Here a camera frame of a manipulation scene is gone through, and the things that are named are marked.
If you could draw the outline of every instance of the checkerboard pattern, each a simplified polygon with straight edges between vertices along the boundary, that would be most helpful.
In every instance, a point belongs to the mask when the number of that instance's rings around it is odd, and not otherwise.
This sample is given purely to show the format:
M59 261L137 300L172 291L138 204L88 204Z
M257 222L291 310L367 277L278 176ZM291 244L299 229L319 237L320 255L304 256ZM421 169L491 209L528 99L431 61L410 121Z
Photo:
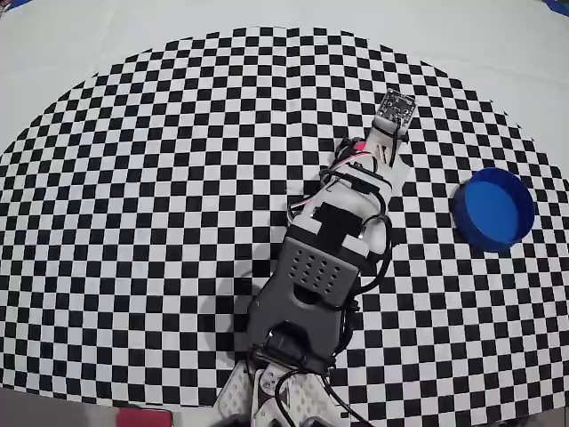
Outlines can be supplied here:
M0 382L104 405L211 405L243 356L285 205L388 88L418 114L389 204L397 246L331 383L378 425L489 423L569 391L569 185L490 101L321 28L241 28L127 58L61 96L0 158ZM450 200L497 166L532 232L485 254ZM375 271L366 271L368 282Z

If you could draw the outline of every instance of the blue cup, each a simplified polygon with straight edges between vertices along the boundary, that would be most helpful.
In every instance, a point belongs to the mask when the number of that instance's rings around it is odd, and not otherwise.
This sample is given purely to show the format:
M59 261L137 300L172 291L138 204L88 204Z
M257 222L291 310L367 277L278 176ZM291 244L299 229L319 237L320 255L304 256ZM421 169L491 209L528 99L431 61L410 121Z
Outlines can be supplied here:
M454 194L454 222L466 241L485 252L505 252L530 232L532 195L513 174L487 167Z

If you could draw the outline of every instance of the gray plastic part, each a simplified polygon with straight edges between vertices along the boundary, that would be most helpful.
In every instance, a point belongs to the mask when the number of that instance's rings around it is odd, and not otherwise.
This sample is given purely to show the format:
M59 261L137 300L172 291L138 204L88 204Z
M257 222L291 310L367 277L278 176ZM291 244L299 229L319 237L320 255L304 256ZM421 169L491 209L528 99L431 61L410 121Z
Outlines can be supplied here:
M249 309L248 338L252 346L265 346L271 330L284 322L306 332L310 349L320 358L333 355L340 337L342 305L356 280L356 266L312 246L285 238L276 271ZM325 302L305 303L294 293L302 288Z

